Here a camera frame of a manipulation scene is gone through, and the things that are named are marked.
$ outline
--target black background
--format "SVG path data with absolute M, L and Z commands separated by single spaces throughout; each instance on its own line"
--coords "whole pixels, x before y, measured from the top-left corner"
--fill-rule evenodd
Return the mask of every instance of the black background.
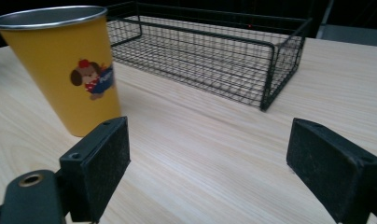
M 73 5 L 110 6 L 127 0 L 0 0 L 0 15 L 10 12 Z M 314 19 L 309 37 L 316 37 L 328 0 L 140 0 L 139 2 L 177 7 L 193 7 L 247 14 Z M 335 0 L 328 24 L 377 29 L 377 0 Z M 0 47 L 6 43 L 0 37 Z

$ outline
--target metal cup rim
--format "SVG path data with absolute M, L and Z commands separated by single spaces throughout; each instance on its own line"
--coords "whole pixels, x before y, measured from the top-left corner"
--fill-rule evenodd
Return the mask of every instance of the metal cup rim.
M 45 12 L 48 13 L 47 18 L 40 18 L 45 19 L 45 21 L 36 21 L 39 20 L 39 17 L 37 16 L 40 16 L 40 13 Z M 73 12 L 81 12 L 83 13 L 83 15 L 77 15 L 77 17 L 75 17 L 75 15 L 72 14 Z M 106 13 L 106 7 L 97 6 L 43 7 L 23 10 L 0 16 L 0 30 L 38 30 L 56 28 L 86 21 L 92 21 L 97 18 L 103 17 Z M 33 19 L 34 21 L 32 23 L 26 22 L 30 19 Z

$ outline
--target wooden table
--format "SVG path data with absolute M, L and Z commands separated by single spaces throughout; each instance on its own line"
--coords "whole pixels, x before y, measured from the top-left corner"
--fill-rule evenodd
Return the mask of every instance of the wooden table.
M 293 118 L 321 123 L 377 155 L 375 47 L 308 39 L 298 73 L 266 113 L 115 67 L 132 163 L 101 223 L 333 223 L 286 165 Z M 79 140 L 11 49 L 1 48 L 0 204 L 11 180 L 56 172 Z

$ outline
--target cartoon sticker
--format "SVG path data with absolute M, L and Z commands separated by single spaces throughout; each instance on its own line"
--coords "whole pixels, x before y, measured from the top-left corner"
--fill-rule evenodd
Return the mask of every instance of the cartoon sticker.
M 78 66 L 72 71 L 70 81 L 75 86 L 84 87 L 91 94 L 90 99 L 96 100 L 104 96 L 114 82 L 113 67 L 100 66 L 98 63 L 90 62 L 87 59 L 78 61 Z

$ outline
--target wire basket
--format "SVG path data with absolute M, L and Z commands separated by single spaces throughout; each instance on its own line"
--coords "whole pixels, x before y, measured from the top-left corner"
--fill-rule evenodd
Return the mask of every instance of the wire basket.
M 116 62 L 262 111 L 298 69 L 311 23 L 137 2 L 108 10 Z

